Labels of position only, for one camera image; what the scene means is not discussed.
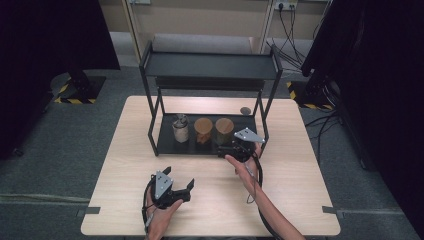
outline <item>shelf bottom tier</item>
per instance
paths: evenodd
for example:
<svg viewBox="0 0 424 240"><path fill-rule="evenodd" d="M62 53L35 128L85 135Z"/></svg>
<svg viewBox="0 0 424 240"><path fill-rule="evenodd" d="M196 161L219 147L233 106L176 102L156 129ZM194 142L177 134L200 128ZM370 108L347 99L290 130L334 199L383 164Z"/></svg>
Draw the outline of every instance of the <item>shelf bottom tier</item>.
<svg viewBox="0 0 424 240"><path fill-rule="evenodd" d="M218 144L216 141L217 133L215 123L220 118L228 118L234 123L234 132L240 131L248 127L256 132L256 122L254 116L242 115L216 115L216 114L187 114L189 119L189 139L180 143L175 140L172 123L177 120L175 114L165 114L162 118L162 124L157 143L159 154L197 154L197 155L217 155ZM196 131L194 123L199 118L209 118L214 124L211 132L211 138L204 144L196 142ZM221 146L231 146L231 142Z"/></svg>

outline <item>hand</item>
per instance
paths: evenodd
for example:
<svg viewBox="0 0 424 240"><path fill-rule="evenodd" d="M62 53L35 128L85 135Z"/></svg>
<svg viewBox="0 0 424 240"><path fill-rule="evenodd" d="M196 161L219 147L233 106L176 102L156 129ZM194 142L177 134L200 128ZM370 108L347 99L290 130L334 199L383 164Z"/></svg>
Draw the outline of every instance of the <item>hand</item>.
<svg viewBox="0 0 424 240"><path fill-rule="evenodd" d="M171 221L172 215L177 211L177 209L183 203L183 200L178 200L172 206L167 209L159 209L156 206L152 206L152 196L150 193L150 187L147 190L146 196L146 206L151 206L147 209L147 217L150 217L153 214L153 219L150 222L148 228L149 240L161 239L165 234L166 229L169 226L169 222Z"/></svg>
<svg viewBox="0 0 424 240"><path fill-rule="evenodd" d="M257 156L261 156L262 149L259 143L256 143L255 152ZM240 177L247 191L252 196L255 196L255 189L259 187L259 184L257 184L258 168L256 166L255 160L253 160L253 158L251 157L245 163L241 163L231 155L225 155L225 159L227 159L227 161L234 166L236 175ZM252 171L252 173L255 175L255 178L250 175L250 173L246 169L246 166Z"/></svg>

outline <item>wooden tabletop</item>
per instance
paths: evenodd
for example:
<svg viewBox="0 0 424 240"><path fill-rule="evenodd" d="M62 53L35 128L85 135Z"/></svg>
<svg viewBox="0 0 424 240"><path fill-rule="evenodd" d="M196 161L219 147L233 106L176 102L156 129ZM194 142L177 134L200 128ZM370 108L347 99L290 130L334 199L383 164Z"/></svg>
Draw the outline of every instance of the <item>wooden tabletop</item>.
<svg viewBox="0 0 424 240"><path fill-rule="evenodd" d="M239 114L253 109L256 99L164 97L167 112ZM256 117L262 136L260 115ZM160 128L158 116L154 136ZM234 168L215 156L156 157L147 137L151 114L145 96L131 96L122 111L89 207L81 226L85 235L144 235L143 193L151 174L171 166L173 190L185 189L192 178L191 201L174 214L167 236L270 236L256 204ZM333 236L340 232L297 104L274 99L267 117L269 141L261 158L263 189L276 207L303 235Z"/></svg>

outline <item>black shelf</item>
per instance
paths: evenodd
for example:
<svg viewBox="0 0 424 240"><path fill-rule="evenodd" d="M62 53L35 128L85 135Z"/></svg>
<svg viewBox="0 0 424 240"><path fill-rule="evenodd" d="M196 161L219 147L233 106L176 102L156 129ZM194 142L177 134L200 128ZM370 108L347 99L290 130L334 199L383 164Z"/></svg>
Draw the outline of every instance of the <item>black shelf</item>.
<svg viewBox="0 0 424 240"><path fill-rule="evenodd" d="M256 132L255 116L259 111L264 126L265 140L268 140L266 117L271 107L283 68L278 57L278 49L273 47L270 54L213 54L213 53L179 53L157 52L148 42L140 62L140 73L149 103L152 121L149 129L149 140L155 155L164 154L216 154L217 145L211 141L209 145L195 143L194 121L200 116L207 116L212 122L227 117L235 123L235 130L246 127ZM147 77L154 77L158 97L153 103ZM266 107L262 105L262 91L265 81L274 81ZM178 143L172 130L172 118L176 113L167 113L162 100L161 89L186 90L222 90L257 92L256 104L250 115L196 115L183 113L191 118L190 140ZM158 109L162 109L162 124L156 145L152 132Z"/></svg>

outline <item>wooden lid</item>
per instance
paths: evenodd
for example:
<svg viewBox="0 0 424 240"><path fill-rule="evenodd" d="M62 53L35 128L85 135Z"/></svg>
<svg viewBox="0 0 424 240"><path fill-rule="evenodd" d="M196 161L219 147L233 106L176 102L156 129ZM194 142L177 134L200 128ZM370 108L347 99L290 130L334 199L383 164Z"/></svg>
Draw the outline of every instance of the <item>wooden lid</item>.
<svg viewBox="0 0 424 240"><path fill-rule="evenodd" d="M233 131L234 123L228 118L220 118L215 123L216 130L222 134L227 134Z"/></svg>
<svg viewBox="0 0 424 240"><path fill-rule="evenodd" d="M207 134L212 130L212 121L209 118L199 118L194 123L194 129L200 134Z"/></svg>

